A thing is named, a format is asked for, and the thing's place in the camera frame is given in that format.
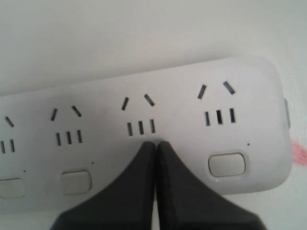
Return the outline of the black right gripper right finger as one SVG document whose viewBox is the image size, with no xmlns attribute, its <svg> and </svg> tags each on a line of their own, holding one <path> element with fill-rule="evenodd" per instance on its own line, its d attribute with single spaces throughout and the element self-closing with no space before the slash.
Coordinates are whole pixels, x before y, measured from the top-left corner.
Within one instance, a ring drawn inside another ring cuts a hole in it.
<svg viewBox="0 0 307 230">
<path fill-rule="evenodd" d="M 162 230 L 264 230 L 254 213 L 223 198 L 200 181 L 171 144 L 157 146 L 156 196 Z"/>
</svg>

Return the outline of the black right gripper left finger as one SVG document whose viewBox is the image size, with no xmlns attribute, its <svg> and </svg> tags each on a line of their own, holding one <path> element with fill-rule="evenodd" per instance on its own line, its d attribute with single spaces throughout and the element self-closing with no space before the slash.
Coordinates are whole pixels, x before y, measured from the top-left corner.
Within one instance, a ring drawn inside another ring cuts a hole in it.
<svg viewBox="0 0 307 230">
<path fill-rule="evenodd" d="M 142 143 L 128 167 L 109 186 L 60 214 L 53 230 L 149 230 L 155 190 L 156 146 Z"/>
</svg>

